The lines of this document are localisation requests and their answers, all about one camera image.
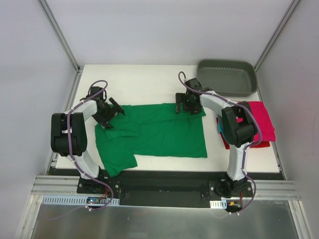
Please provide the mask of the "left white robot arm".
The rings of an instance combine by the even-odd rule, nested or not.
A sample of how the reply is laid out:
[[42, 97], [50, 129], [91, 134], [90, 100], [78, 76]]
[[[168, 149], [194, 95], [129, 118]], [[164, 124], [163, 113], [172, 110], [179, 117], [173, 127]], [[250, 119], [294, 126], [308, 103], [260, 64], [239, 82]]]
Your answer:
[[110, 121], [119, 114], [125, 115], [124, 109], [113, 98], [107, 98], [106, 89], [91, 86], [87, 96], [73, 109], [51, 116], [52, 151], [67, 157], [78, 169], [81, 178], [90, 179], [88, 188], [95, 194], [102, 193], [106, 183], [98, 177], [100, 167], [87, 150], [85, 121], [93, 118], [102, 129], [110, 129], [113, 128]]

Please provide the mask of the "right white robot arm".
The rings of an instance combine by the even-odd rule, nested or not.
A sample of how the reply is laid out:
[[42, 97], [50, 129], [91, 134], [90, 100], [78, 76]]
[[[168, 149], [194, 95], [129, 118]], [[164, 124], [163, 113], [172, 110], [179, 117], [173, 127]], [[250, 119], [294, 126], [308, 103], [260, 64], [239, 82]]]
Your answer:
[[177, 114], [184, 110], [194, 115], [200, 113], [202, 108], [208, 108], [220, 117], [218, 122], [230, 146], [230, 154], [225, 180], [215, 190], [224, 190], [227, 195], [234, 197], [242, 191], [248, 179], [245, 165], [254, 136], [258, 134], [262, 137], [251, 107], [248, 102], [232, 101], [210, 88], [203, 88], [196, 78], [188, 80], [179, 77], [178, 80], [186, 92], [175, 95]]

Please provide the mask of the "green t-shirt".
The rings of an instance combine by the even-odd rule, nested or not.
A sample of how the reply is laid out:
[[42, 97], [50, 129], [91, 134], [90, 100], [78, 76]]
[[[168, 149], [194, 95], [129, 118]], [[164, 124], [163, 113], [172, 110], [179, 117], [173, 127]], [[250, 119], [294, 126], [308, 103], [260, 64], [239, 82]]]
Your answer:
[[175, 112], [170, 103], [124, 105], [125, 113], [111, 120], [112, 128], [95, 125], [95, 143], [105, 170], [111, 177], [137, 167], [136, 155], [206, 158], [202, 118]]

